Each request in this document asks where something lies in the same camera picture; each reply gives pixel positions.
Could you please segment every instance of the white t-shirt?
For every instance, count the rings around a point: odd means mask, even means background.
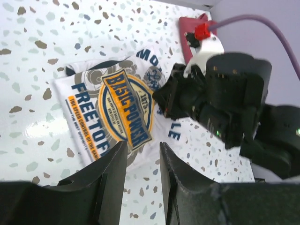
[[[186,140],[181,124],[166,119],[152,98],[166,82],[153,47],[123,59],[72,63],[69,77],[54,81],[86,165],[126,140],[129,171],[158,159],[160,142],[175,148]]]

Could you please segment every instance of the terrazzo surface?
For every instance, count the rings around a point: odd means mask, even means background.
[[[65,65],[157,49],[167,77],[183,63],[177,20],[203,11],[145,0],[2,0],[0,5],[0,180],[56,185],[82,169],[52,86]],[[174,151],[217,182],[253,182],[248,160],[190,119]],[[127,173],[121,225],[164,224],[158,159]]]

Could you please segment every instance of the gray wall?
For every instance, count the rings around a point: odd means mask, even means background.
[[[221,0],[156,0],[156,1],[208,11],[212,6],[216,5]]]
[[[268,18],[284,33],[300,61],[300,0],[222,0],[210,12],[216,21],[241,14]],[[245,21],[220,28],[217,32],[225,51],[246,52],[271,62],[273,70],[267,103],[300,106],[300,81],[280,41],[268,27]],[[253,170],[256,177],[279,180],[260,167],[254,166]]]

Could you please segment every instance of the red connector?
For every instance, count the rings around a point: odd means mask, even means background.
[[[180,42],[181,42],[184,61],[186,64],[188,64],[188,62],[193,57],[193,53],[191,52],[191,48],[187,42],[186,33],[194,33],[196,26],[205,22],[209,26],[216,24],[216,22],[212,20],[208,20],[208,16],[205,13],[203,13],[198,18],[189,18],[184,16],[179,18]],[[217,30],[213,30],[212,33],[214,35],[217,35]]]
[[[195,28],[195,38],[199,41],[210,37],[210,31],[208,30],[210,24],[204,22]]]

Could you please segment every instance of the oval logo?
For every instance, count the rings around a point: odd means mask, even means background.
[[[148,86],[125,69],[101,79],[98,107],[112,138],[127,141],[131,150],[151,141],[154,100]]]

